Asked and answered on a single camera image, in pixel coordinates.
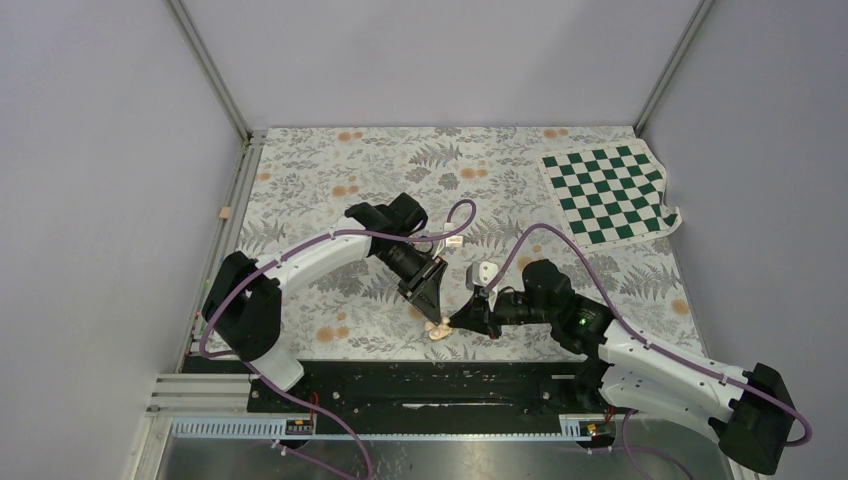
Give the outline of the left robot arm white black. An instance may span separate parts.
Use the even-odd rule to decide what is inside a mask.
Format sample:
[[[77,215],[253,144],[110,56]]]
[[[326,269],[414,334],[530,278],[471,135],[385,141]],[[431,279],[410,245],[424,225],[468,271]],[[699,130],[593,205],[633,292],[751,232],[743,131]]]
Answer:
[[[271,382],[272,398],[282,408],[301,409],[311,387],[280,338],[285,295],[346,264],[376,257],[397,277],[400,297],[439,324],[446,263],[415,247],[414,235],[427,221],[424,208],[402,193],[389,204],[349,207],[329,232],[274,260],[260,262],[241,251],[229,254],[201,308],[208,332],[218,334],[239,360]]]

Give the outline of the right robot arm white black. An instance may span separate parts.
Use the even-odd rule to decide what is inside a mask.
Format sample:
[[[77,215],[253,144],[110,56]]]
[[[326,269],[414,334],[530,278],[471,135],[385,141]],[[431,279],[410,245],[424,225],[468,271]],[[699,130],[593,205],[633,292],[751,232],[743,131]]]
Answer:
[[[469,268],[472,296],[450,317],[451,327],[497,339],[505,326],[547,324],[563,349],[586,358],[573,386],[583,410],[647,413],[703,435],[748,469],[775,472],[793,424],[792,399],[776,370],[727,365],[625,328],[548,260],[523,269],[520,290],[487,292],[497,272],[490,262]]]

